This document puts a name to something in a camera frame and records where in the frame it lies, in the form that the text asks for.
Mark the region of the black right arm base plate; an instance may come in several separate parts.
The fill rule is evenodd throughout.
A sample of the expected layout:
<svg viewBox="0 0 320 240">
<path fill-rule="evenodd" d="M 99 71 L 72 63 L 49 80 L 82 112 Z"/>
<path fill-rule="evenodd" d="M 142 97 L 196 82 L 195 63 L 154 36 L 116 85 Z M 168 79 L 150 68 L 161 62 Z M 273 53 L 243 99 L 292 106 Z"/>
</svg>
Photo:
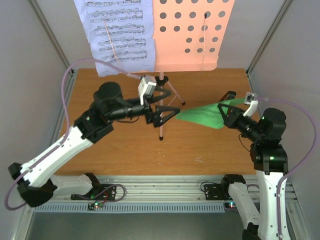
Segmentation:
<svg viewBox="0 0 320 240">
<path fill-rule="evenodd" d="M 204 192 L 207 201 L 227 201 L 231 199 L 221 184 L 204 184 L 200 189 Z"/>
</svg>

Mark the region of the green sheet music page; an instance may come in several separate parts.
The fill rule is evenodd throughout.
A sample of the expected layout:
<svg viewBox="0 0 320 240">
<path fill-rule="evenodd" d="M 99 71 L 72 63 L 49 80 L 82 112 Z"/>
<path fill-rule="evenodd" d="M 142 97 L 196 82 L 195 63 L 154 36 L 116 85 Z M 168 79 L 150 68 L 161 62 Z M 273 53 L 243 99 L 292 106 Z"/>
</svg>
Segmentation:
<svg viewBox="0 0 320 240">
<path fill-rule="evenodd" d="M 235 98 L 209 105 L 191 108 L 188 110 L 183 110 L 176 115 L 176 119 L 189 123 L 195 123 L 217 130 L 222 129 L 225 125 L 221 112 L 218 108 L 218 104 L 237 106 L 243 104 L 244 101 L 244 98 Z"/>
</svg>

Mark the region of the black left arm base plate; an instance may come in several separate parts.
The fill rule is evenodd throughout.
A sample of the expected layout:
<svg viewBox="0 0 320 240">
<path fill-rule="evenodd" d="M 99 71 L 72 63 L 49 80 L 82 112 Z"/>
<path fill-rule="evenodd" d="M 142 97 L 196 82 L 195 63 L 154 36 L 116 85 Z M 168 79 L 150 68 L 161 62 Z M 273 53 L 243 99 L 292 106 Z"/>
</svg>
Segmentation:
<svg viewBox="0 0 320 240">
<path fill-rule="evenodd" d="M 117 193 L 117 186 L 113 184 L 101 184 L 100 186 L 94 186 L 87 194 L 79 195 L 72 194 L 70 199 L 73 201 L 114 201 Z"/>
</svg>

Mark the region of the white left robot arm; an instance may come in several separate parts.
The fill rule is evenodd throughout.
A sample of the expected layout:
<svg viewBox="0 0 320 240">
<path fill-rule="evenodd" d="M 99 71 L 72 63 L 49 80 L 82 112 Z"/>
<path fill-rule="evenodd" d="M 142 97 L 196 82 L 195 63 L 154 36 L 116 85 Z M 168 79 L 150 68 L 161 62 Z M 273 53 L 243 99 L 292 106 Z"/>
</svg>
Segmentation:
<svg viewBox="0 0 320 240">
<path fill-rule="evenodd" d="M 176 116 L 178 107 L 157 105 L 171 95 L 159 87 L 161 96 L 141 96 L 125 100 L 121 87 L 116 82 L 106 82 L 93 94 L 93 103 L 68 131 L 43 153 L 24 163 L 13 163 L 8 170 L 14 179 L 14 186 L 25 205 L 38 207 L 52 197 L 77 195 L 84 200 L 96 200 L 104 194 L 105 188 L 93 173 L 80 176 L 58 176 L 56 171 L 74 156 L 91 147 L 113 131 L 113 122 L 144 116 L 147 124 L 155 128 Z"/>
</svg>

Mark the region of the black metronome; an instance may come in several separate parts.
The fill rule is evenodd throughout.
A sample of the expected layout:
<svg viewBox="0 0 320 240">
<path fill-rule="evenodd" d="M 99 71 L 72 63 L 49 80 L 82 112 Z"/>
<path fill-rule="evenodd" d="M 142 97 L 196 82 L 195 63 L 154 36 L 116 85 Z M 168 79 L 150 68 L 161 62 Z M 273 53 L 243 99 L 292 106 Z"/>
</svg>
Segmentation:
<svg viewBox="0 0 320 240">
<path fill-rule="evenodd" d="M 219 102 L 227 101 L 227 100 L 233 100 L 237 96 L 237 93 L 235 91 L 228 91 L 225 93 L 222 98 L 219 100 Z"/>
</svg>

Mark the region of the pink music stand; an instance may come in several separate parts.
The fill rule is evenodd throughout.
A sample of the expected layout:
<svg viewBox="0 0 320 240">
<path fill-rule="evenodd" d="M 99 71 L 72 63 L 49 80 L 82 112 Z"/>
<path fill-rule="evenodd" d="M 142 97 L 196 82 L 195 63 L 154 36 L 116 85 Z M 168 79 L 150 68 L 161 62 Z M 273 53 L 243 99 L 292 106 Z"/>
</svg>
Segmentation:
<svg viewBox="0 0 320 240">
<path fill-rule="evenodd" d="M 157 83 L 170 87 L 174 98 L 184 99 L 172 86 L 168 72 L 212 71 L 235 2 L 233 0 L 154 0 L 153 39 Z"/>
</svg>

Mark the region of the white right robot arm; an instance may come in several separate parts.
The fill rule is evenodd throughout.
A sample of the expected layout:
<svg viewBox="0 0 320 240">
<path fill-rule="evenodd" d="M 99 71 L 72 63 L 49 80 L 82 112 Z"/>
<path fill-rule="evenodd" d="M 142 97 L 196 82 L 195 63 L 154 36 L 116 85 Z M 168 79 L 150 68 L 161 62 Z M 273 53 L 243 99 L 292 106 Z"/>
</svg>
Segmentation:
<svg viewBox="0 0 320 240">
<path fill-rule="evenodd" d="M 287 127 L 286 115 L 276 108 L 267 108 L 259 121 L 251 119 L 249 111 L 219 103 L 223 123 L 236 129 L 249 139 L 250 158 L 259 187 L 260 208 L 251 199 L 242 175 L 226 174 L 221 180 L 220 191 L 231 198 L 240 215 L 243 240 L 288 240 L 285 192 L 288 173 L 288 156 L 280 141 Z"/>
</svg>

